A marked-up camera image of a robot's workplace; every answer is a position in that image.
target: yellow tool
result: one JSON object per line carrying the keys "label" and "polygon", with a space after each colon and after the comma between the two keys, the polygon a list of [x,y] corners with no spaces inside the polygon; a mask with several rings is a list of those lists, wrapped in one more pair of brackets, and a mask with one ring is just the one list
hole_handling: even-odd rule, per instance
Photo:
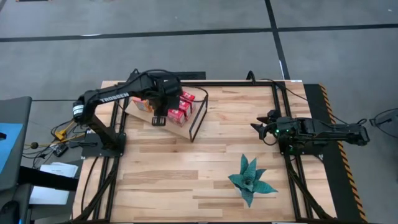
{"label": "yellow tool", "polygon": [[65,138],[67,137],[67,130],[68,128],[73,124],[74,122],[72,121],[65,129],[60,130],[60,131],[56,131],[54,134],[57,137],[57,139],[59,141],[63,141],[65,140]]}

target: blue object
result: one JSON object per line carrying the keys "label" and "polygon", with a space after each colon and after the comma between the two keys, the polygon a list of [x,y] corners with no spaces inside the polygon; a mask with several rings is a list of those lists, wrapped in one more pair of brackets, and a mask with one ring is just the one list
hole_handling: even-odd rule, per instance
{"label": "blue object", "polygon": [[0,174],[6,165],[15,142],[17,141],[22,125],[23,124],[0,123],[0,133],[7,135],[6,139],[0,141]]}

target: artificial plant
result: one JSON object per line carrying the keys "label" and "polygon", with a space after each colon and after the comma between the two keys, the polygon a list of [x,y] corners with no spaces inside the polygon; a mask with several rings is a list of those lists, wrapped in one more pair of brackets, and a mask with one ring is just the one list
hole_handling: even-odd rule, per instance
{"label": "artificial plant", "polygon": [[266,171],[265,169],[256,170],[257,158],[250,162],[244,154],[241,159],[241,172],[240,174],[233,174],[228,178],[237,187],[241,193],[242,198],[248,203],[250,208],[253,201],[253,194],[255,192],[260,194],[268,194],[278,192],[273,189],[269,184],[260,180],[261,175]]}

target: red juice box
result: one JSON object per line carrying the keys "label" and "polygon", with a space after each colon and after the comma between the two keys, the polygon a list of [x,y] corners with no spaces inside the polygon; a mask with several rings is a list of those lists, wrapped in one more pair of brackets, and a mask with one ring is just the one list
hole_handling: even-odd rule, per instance
{"label": "red juice box", "polygon": [[168,119],[171,122],[173,122],[173,123],[175,123],[175,124],[177,124],[177,125],[179,125],[181,127],[185,123],[185,115],[184,115],[183,111],[180,111],[180,110],[168,110],[167,117],[168,117]]}
{"label": "red juice box", "polygon": [[195,95],[189,94],[186,91],[182,91],[181,97],[189,101],[195,100]]}
{"label": "red juice box", "polygon": [[184,102],[186,102],[186,103],[189,103],[189,105],[190,105],[190,108],[191,108],[191,114],[193,114],[193,112],[195,111],[195,108],[196,108],[196,104],[194,103],[194,102],[192,102],[192,101],[189,101],[189,100],[187,100],[187,99],[185,99],[184,97],[180,97],[180,99],[181,99],[181,101],[184,101]]}
{"label": "red juice box", "polygon": [[180,111],[184,112],[185,119],[188,119],[192,114],[191,103],[180,100]]}

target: yellow and black hazard tape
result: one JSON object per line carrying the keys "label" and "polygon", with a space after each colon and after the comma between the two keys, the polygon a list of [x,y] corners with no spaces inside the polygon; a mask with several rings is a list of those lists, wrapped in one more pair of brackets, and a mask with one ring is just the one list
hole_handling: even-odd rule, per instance
{"label": "yellow and black hazard tape", "polygon": [[[321,90],[322,90],[323,98],[325,100],[326,108],[328,110],[331,123],[335,124],[336,120],[333,117],[333,110],[331,109],[331,106],[330,106],[330,103],[329,103],[328,94],[326,93],[326,88],[322,84],[319,84],[319,86],[321,87]],[[351,172],[351,169],[349,168],[347,155],[346,155],[346,153],[345,153],[345,151],[343,149],[343,143],[341,141],[338,141],[338,148],[340,150],[341,158],[343,160],[344,167],[345,167],[346,172],[347,172],[347,177],[349,179],[349,183],[351,184],[351,189],[352,189],[352,191],[354,193],[354,198],[355,198],[358,210],[359,210],[359,215],[361,216],[363,222],[367,223],[368,219],[366,218],[365,211],[363,210],[362,201],[361,201],[361,199],[359,197],[358,190],[357,190],[356,185],[355,185],[353,173]]]}

